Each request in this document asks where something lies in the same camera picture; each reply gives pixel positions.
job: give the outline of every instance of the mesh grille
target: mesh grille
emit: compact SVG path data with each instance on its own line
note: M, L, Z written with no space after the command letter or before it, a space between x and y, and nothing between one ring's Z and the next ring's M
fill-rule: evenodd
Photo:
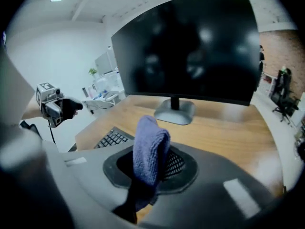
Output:
M184 160L172 150L169 150L167 153L162 181L175 177L183 170L183 168Z

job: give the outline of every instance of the floor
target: floor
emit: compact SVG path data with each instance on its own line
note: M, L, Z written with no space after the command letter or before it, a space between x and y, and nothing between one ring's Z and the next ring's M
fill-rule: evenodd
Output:
M287 121L280 122L281 114L272 113L276 108L275 103L262 93L255 92L251 104L256 106L272 133L282 162L284 186L290 190L297 182L304 165L295 151L296 128L288 125Z

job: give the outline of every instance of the white desk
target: white desk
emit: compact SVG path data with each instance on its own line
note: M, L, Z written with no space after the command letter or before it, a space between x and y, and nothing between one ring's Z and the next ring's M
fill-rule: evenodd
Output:
M294 114L291 117L291 121L296 127L302 125L302 120L305 118L305 93L302 94L301 101L298 104L298 110L295 110Z
M104 96L96 99L87 97L86 99L82 100L82 103L90 112L92 111L94 114L99 116L104 113L105 109L111 108L117 104L117 102L114 100L116 97L119 97L120 101L126 98L123 87L113 87L111 92L117 92L117 94L108 98L105 98Z

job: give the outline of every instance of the bottle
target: bottle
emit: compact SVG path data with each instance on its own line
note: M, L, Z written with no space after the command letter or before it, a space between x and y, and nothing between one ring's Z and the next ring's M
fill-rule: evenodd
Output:
M90 98L93 99L96 95L96 90L94 89L93 85L88 87L88 91Z
M123 87L123 82L122 82L120 73L117 72L116 76L117 76L117 85L118 85L118 87L120 87L120 88Z
M99 93L103 93L105 90L110 91L111 87L106 77L101 77L96 82L96 87Z

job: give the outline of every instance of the ceiling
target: ceiling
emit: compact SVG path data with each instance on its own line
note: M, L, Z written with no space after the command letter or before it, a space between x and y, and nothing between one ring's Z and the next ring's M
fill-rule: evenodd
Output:
M16 33L60 21L102 22L105 17L125 20L170 0L26 0L10 25ZM250 0L259 26L291 21L278 0Z

